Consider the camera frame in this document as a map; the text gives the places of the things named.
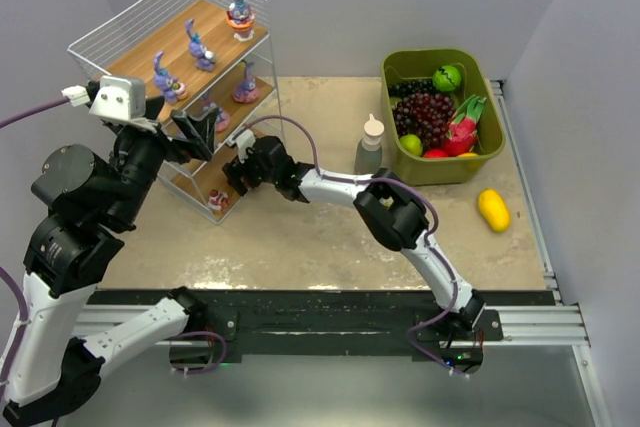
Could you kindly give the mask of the small purple bunny toy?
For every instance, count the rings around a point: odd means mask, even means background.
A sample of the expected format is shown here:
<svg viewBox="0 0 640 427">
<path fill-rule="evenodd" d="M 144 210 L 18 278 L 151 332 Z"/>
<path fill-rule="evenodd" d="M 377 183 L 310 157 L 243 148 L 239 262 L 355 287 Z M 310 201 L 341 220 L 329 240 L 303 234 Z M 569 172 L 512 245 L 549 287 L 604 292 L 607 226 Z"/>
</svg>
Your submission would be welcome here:
<svg viewBox="0 0 640 427">
<path fill-rule="evenodd" d="M 153 83 L 161 91 L 165 101 L 175 105 L 187 96 L 186 85 L 161 66 L 163 51 L 158 51 L 153 59 Z"/>
</svg>

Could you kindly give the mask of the pink bear cake slice toy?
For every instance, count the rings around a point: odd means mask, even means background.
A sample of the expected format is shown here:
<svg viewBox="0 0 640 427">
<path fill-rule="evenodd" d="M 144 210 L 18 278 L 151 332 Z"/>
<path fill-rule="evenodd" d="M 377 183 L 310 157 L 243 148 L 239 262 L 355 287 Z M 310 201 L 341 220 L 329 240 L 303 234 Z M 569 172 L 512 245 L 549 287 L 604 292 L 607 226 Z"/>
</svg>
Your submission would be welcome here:
<svg viewBox="0 0 640 427">
<path fill-rule="evenodd" d="M 224 213 L 230 206 L 229 195 L 217 189 L 212 189 L 207 202 L 208 208 L 214 213 Z"/>
</svg>

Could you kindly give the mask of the purple bunny pink donut toy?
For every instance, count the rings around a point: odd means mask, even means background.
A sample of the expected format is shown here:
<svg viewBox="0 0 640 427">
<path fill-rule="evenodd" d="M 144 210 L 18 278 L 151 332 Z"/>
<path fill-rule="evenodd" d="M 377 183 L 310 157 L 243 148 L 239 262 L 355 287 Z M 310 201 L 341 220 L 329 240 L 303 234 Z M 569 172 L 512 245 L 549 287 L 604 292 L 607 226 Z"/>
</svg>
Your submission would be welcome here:
<svg viewBox="0 0 640 427">
<path fill-rule="evenodd" d="M 249 104 L 257 100 L 260 94 L 260 89 L 257 86 L 256 78 L 252 73 L 254 63 L 251 61 L 243 61 L 243 66 L 243 78 L 236 85 L 232 97 L 238 103 Z"/>
</svg>

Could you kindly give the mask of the purple bunny with tube toy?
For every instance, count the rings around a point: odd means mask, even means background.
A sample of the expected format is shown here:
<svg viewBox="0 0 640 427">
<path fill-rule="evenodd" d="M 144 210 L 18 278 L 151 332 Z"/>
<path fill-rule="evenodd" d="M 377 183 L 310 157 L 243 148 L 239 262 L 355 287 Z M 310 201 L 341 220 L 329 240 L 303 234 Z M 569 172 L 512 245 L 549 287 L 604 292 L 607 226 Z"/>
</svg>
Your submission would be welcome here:
<svg viewBox="0 0 640 427">
<path fill-rule="evenodd" d="M 217 60 L 216 54 L 202 42 L 200 35 L 194 30 L 194 23 L 194 18 L 185 22 L 185 31 L 189 38 L 188 51 L 195 59 L 195 65 L 198 69 L 212 72 Z"/>
</svg>

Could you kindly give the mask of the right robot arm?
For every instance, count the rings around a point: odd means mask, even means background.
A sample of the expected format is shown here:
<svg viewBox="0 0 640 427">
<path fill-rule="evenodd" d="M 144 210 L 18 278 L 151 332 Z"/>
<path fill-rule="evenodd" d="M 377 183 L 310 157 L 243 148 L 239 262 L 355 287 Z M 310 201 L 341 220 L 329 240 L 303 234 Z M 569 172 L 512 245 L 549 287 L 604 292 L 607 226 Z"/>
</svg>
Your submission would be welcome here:
<svg viewBox="0 0 640 427">
<path fill-rule="evenodd" d="M 239 195 L 269 183 L 293 202 L 354 208 L 382 247 L 402 254 L 414 266 L 455 329 L 470 332 L 476 327 L 486 302 L 438 245 L 426 203 L 391 171 L 382 168 L 373 175 L 326 171 L 295 161 L 279 138 L 256 137 L 251 131 L 228 144 L 237 156 L 223 172 Z"/>
</svg>

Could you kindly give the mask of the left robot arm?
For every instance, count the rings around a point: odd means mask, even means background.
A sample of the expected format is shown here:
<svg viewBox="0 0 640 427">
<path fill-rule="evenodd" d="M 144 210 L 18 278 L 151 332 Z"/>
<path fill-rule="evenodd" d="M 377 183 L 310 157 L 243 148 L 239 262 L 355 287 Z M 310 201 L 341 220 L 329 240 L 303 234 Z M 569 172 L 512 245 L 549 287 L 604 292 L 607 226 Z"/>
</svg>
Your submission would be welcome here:
<svg viewBox="0 0 640 427">
<path fill-rule="evenodd" d="M 2 357 L 3 415 L 12 426 L 66 416 L 128 360 L 160 341 L 205 331 L 206 305 L 180 287 L 116 327 L 85 338 L 73 333 L 162 165 L 213 154 L 216 109 L 174 113 L 181 133 L 172 138 L 151 120 L 159 108 L 151 98 L 133 119 L 110 121 L 116 140 L 108 159 L 79 144 L 57 149 L 32 185 L 48 213 L 25 254 L 19 314 Z"/>
</svg>

